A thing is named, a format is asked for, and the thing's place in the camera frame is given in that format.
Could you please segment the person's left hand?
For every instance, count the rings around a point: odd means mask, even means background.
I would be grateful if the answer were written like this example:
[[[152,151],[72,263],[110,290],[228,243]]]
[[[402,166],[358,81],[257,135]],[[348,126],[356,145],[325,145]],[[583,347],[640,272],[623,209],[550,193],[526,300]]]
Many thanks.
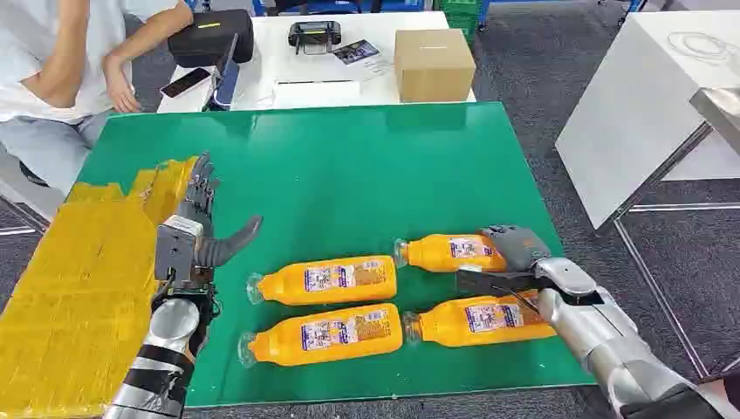
[[[123,58],[108,55],[103,61],[107,94],[119,113],[138,113],[141,110],[129,80],[129,70],[129,62]]]

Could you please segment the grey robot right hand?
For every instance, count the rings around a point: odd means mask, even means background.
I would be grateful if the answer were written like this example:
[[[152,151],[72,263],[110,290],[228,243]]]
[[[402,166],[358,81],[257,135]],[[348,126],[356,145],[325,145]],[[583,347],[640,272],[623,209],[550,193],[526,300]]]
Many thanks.
[[[530,228],[491,224],[478,231],[488,237],[506,264],[506,271],[529,271],[540,259],[552,256],[551,249]]]

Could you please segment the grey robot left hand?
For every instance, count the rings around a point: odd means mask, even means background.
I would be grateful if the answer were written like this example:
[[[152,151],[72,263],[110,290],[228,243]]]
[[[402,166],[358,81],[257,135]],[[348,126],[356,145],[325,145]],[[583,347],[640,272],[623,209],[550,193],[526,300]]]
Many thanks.
[[[213,177],[214,165],[209,153],[203,152],[190,171],[185,195],[178,204],[176,214],[198,222],[203,227],[200,243],[194,250],[195,265],[216,268],[226,264],[259,232],[264,218],[252,216],[246,224],[229,237],[214,236],[213,207],[216,188],[220,180]]]

